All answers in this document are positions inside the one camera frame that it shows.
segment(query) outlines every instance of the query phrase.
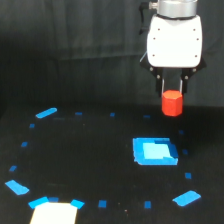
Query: white robot housing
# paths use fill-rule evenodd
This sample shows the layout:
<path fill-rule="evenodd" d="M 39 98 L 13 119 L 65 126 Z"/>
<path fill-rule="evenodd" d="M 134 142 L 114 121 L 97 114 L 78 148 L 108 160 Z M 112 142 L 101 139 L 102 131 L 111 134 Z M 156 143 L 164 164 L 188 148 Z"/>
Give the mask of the white robot housing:
<path fill-rule="evenodd" d="M 197 15 L 198 0 L 158 0 L 143 2 L 139 10 L 155 9 L 150 26 L 142 26 L 140 34 L 148 32 L 147 51 L 140 60 L 142 67 L 156 78 L 156 91 L 163 94 L 163 68 L 181 68 L 181 96 L 187 92 L 189 78 L 206 67 L 202 58 L 202 25 Z"/>

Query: black curtain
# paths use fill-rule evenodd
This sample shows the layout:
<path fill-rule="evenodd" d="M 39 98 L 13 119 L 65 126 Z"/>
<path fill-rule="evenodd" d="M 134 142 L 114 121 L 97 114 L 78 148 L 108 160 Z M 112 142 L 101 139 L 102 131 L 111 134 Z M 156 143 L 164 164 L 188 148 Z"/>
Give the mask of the black curtain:
<path fill-rule="evenodd" d="M 159 104 L 139 66 L 141 0 L 1 0 L 0 93 L 7 102 Z M 224 2 L 199 0 L 207 68 L 185 103 L 224 106 Z M 148 12 L 146 25 L 155 12 Z M 169 70 L 173 74 L 178 70 Z"/>

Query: white paper square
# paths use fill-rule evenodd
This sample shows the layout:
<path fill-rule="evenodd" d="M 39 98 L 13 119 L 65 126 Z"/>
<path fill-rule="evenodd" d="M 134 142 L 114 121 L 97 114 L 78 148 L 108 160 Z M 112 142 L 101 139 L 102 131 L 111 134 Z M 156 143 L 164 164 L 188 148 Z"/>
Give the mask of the white paper square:
<path fill-rule="evenodd" d="M 74 224 L 77 208 L 69 203 L 44 203 L 38 205 L 30 224 Z"/>

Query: white square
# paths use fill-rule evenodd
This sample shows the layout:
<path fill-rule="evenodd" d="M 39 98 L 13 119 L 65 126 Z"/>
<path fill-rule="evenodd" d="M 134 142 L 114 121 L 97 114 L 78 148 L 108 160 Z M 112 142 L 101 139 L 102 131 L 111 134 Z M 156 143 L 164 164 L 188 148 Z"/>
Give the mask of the white square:
<path fill-rule="evenodd" d="M 74 224 L 77 208 L 69 203 L 44 203 L 38 205 L 30 224 Z"/>
<path fill-rule="evenodd" d="M 173 158 L 166 144 L 143 143 L 143 151 L 145 159 Z"/>

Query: red cylinder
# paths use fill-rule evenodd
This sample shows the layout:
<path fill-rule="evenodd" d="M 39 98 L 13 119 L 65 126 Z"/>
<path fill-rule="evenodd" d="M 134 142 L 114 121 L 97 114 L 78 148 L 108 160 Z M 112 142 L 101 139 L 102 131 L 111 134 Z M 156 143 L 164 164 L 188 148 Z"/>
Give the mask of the red cylinder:
<path fill-rule="evenodd" d="M 183 112 L 183 96 L 177 90 L 168 90 L 162 96 L 162 111 L 166 116 L 176 117 Z"/>

